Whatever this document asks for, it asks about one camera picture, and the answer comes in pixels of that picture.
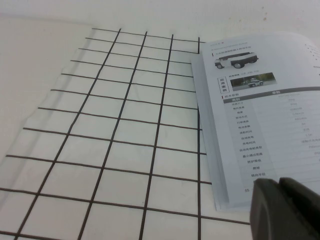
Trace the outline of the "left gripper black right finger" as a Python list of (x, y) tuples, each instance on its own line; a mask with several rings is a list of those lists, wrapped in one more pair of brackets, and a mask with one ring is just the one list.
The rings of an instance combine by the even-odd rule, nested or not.
[(320, 196), (317, 193), (289, 177), (281, 177), (279, 185), (309, 223), (320, 222)]

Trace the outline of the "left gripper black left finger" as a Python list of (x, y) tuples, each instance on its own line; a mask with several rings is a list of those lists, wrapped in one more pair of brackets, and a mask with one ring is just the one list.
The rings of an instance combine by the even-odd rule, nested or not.
[(320, 238), (320, 223), (309, 223), (273, 179), (254, 181), (249, 222), (254, 240)]

